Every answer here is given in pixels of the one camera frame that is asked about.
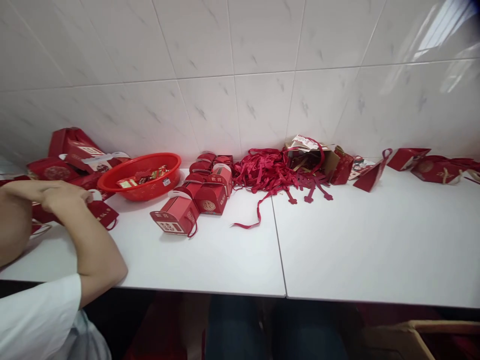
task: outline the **ceramic tile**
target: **ceramic tile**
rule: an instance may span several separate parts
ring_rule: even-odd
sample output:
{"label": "ceramic tile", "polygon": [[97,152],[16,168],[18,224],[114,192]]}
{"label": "ceramic tile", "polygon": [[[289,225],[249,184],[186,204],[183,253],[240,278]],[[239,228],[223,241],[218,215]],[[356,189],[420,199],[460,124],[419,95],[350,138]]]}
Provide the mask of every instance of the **ceramic tile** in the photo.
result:
{"label": "ceramic tile", "polygon": [[43,111],[31,96],[31,91],[0,93],[0,112],[3,114],[1,131],[24,139],[13,142],[14,148],[29,148],[40,158],[47,156],[52,132],[58,125]]}
{"label": "ceramic tile", "polygon": [[228,0],[235,74],[295,69],[305,0]]}
{"label": "ceramic tile", "polygon": [[146,153],[169,152],[193,161],[200,154],[176,80],[125,84],[130,117],[142,123],[142,135],[152,145]]}
{"label": "ceramic tile", "polygon": [[0,91],[67,86],[10,2],[0,1]]}
{"label": "ceramic tile", "polygon": [[359,66],[384,3],[307,0],[296,69]]}
{"label": "ceramic tile", "polygon": [[124,82],[174,79],[151,0],[81,0]]}
{"label": "ceramic tile", "polygon": [[480,60],[361,68],[334,135],[353,155],[386,148],[480,153]]}
{"label": "ceramic tile", "polygon": [[363,64],[479,56],[479,14],[474,1],[387,0]]}
{"label": "ceramic tile", "polygon": [[179,80],[181,93],[201,151],[241,154],[233,76]]}
{"label": "ceramic tile", "polygon": [[72,85],[121,82],[79,0],[13,4]]}
{"label": "ceramic tile", "polygon": [[331,144],[358,68],[297,71],[287,139],[304,134]]}
{"label": "ceramic tile", "polygon": [[293,82],[293,72],[235,76],[243,155],[284,145]]}
{"label": "ceramic tile", "polygon": [[37,90],[32,97],[58,129],[81,128],[104,152],[128,153],[141,143],[121,84]]}
{"label": "ceramic tile", "polygon": [[227,0],[154,0],[178,78],[232,75]]}

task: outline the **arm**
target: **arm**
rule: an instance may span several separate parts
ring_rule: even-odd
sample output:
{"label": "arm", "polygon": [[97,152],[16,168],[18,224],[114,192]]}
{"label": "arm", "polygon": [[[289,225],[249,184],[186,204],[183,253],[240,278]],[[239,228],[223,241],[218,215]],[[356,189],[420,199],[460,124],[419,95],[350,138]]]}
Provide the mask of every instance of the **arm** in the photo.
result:
{"label": "arm", "polygon": [[127,276],[128,269],[108,231],[85,205],[90,193],[72,186],[46,190],[42,205],[63,223],[75,246],[82,308]]}
{"label": "arm", "polygon": [[0,267],[22,254],[32,231],[32,202],[8,193],[5,186],[0,187]]}
{"label": "arm", "polygon": [[32,230],[32,202],[41,203],[43,191],[63,181],[12,181],[0,187],[0,267],[18,258]]}

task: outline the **red bag with gold design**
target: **red bag with gold design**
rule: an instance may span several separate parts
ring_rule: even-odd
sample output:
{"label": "red bag with gold design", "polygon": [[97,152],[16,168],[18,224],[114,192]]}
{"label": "red bag with gold design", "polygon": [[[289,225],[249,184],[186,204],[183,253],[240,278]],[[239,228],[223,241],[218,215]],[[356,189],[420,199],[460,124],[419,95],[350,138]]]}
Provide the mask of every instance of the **red bag with gold design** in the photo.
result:
{"label": "red bag with gold design", "polygon": [[468,169],[477,169],[479,164],[470,158],[453,158],[430,155],[421,159],[411,170],[422,181],[440,184],[456,184],[462,173]]}
{"label": "red bag with gold design", "polygon": [[350,172],[352,171],[352,166],[354,165],[354,157],[347,154],[340,146],[335,147],[335,154],[338,155],[340,160],[336,165],[335,171],[331,176],[330,183],[332,185],[342,185],[346,184],[349,180]]}

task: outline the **leg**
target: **leg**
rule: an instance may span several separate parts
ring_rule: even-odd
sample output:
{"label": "leg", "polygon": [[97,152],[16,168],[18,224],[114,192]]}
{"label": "leg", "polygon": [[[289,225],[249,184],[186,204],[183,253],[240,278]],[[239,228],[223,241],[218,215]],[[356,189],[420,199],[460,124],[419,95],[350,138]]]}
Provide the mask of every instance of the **leg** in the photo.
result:
{"label": "leg", "polygon": [[206,360],[267,360],[265,336],[251,297],[213,295],[208,314]]}
{"label": "leg", "polygon": [[331,304],[279,300],[272,314],[272,355],[274,360],[347,360]]}

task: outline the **white label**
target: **white label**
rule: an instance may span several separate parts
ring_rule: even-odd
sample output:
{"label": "white label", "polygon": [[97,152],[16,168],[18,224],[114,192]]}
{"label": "white label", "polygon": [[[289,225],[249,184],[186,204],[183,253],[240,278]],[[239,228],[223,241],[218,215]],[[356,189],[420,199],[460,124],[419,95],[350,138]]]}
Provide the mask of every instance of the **white label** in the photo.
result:
{"label": "white label", "polygon": [[156,223],[166,233],[178,233],[179,229],[182,229],[178,222],[157,221]]}
{"label": "white label", "polygon": [[98,150],[97,148],[94,147],[86,147],[86,146],[79,146],[79,149],[82,149],[86,153],[89,153],[90,155],[105,155],[104,152]]}

